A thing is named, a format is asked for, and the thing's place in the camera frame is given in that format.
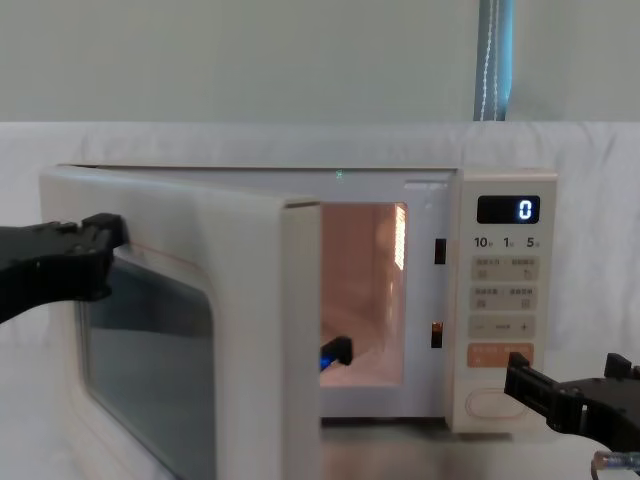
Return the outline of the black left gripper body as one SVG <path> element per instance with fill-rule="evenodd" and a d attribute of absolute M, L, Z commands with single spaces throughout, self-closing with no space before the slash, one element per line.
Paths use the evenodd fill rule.
<path fill-rule="evenodd" d="M 1 228 L 1 321 L 35 307 L 73 300 L 69 257 L 73 223 Z"/>

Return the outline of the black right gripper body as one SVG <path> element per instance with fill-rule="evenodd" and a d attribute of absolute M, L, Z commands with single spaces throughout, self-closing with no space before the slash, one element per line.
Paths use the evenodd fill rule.
<path fill-rule="evenodd" d="M 639 450 L 639 381 L 591 378 L 558 387 L 558 431 L 611 451 Z"/>

